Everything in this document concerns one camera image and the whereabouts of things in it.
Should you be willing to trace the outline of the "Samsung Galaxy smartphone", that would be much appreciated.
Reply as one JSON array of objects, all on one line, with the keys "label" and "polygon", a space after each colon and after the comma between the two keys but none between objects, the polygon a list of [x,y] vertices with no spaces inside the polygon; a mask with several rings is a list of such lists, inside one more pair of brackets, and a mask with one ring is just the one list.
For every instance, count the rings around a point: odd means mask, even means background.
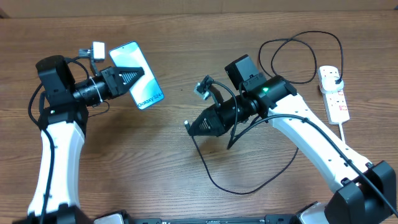
[{"label": "Samsung Galaxy smartphone", "polygon": [[120,76],[138,109],[144,110],[164,99],[164,93],[137,42],[116,47],[109,51],[109,55],[114,65],[122,69]]}]

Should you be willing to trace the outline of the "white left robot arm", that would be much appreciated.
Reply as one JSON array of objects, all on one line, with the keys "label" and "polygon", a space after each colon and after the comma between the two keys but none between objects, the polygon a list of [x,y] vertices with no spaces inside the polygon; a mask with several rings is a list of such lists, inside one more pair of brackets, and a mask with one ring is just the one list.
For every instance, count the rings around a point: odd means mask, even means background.
[{"label": "white left robot arm", "polygon": [[54,55],[37,62],[42,158],[35,194],[20,223],[92,223],[80,208],[78,175],[88,107],[117,98],[144,76],[142,67],[108,67],[76,83],[70,59]]}]

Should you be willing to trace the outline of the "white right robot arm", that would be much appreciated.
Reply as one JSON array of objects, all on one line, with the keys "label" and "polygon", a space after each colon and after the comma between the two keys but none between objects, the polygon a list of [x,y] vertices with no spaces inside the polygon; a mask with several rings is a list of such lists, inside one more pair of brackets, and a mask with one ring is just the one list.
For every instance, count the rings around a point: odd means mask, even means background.
[{"label": "white right robot arm", "polygon": [[381,223],[397,214],[396,173],[385,161],[372,163],[344,143],[320,121],[281,76],[266,79],[248,55],[231,62],[225,71],[239,91],[224,100],[220,83],[205,77],[195,87],[202,98],[214,103],[192,123],[188,134],[221,136],[231,142],[235,129],[251,116],[269,123],[287,136],[318,169],[333,196],[327,203],[314,202],[288,217],[289,223]]}]

